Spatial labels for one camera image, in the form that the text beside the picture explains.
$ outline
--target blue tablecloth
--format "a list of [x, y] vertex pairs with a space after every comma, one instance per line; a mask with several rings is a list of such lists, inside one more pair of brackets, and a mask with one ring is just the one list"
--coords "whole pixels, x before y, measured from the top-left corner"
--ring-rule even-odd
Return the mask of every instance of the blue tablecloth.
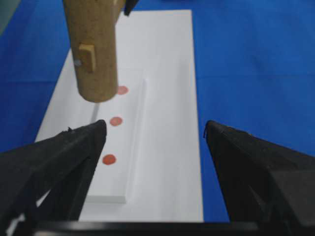
[[[315, 1], [140, 0], [136, 9], [192, 10], [205, 221], [228, 220], [202, 139], [207, 120], [315, 155]], [[22, 0], [0, 37], [0, 151], [34, 141], [68, 49], [62, 0]]]

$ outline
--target white foam board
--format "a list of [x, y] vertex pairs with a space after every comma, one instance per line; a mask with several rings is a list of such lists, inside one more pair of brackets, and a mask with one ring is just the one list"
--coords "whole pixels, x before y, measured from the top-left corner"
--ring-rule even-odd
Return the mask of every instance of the white foam board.
[[[101, 103], [96, 120], [104, 119], [107, 124], [106, 143], [91, 182], [87, 202], [125, 203], [132, 186], [134, 163], [137, 158], [139, 133], [141, 130], [142, 101], [145, 100], [145, 83], [141, 70], [119, 70], [119, 83], [128, 88], [128, 93], [116, 95]], [[123, 123], [112, 126], [110, 119], [121, 117]], [[102, 157], [115, 155], [117, 161], [104, 165]]]
[[[117, 94], [111, 100], [99, 104], [84, 100], [77, 90], [70, 51], [37, 134], [36, 141], [41, 141], [67, 130], [68, 127], [77, 128], [99, 119], [106, 121], [106, 145], [98, 161], [87, 202], [125, 203], [132, 188], [145, 82], [142, 71], [135, 69], [119, 69], [118, 80], [120, 85], [129, 89], [127, 94]], [[121, 117], [123, 123], [113, 127], [110, 119], [116, 116]], [[115, 155], [117, 162], [104, 165], [102, 157], [106, 154]]]
[[118, 67], [146, 81], [134, 185], [126, 204], [85, 203], [80, 220], [201, 222], [191, 12], [133, 11], [116, 37]]

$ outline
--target red dot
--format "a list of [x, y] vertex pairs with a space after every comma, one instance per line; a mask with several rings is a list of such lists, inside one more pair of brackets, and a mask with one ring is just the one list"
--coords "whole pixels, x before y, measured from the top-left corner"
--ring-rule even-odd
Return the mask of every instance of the red dot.
[[116, 162], [116, 157], [112, 154], [106, 155], [103, 157], [103, 164], [105, 165], [111, 165]]
[[124, 95], [128, 93], [129, 89], [126, 86], [119, 86], [117, 89], [117, 94]]
[[110, 119], [109, 123], [112, 126], [117, 126], [123, 123], [123, 119], [121, 119], [120, 117], [113, 117]]

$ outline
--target wooden tab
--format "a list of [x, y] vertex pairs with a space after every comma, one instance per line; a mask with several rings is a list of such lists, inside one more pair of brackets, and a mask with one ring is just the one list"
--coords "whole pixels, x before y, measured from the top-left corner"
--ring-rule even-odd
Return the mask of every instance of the wooden tab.
[[93, 73], [96, 70], [96, 58], [94, 45], [80, 44], [80, 60], [85, 69]]

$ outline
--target wooden dowel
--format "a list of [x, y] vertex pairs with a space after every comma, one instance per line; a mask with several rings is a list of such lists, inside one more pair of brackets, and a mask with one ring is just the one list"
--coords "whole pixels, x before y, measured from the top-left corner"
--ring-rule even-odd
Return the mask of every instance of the wooden dowel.
[[126, 0], [63, 0], [79, 93], [91, 102], [117, 92], [115, 23]]

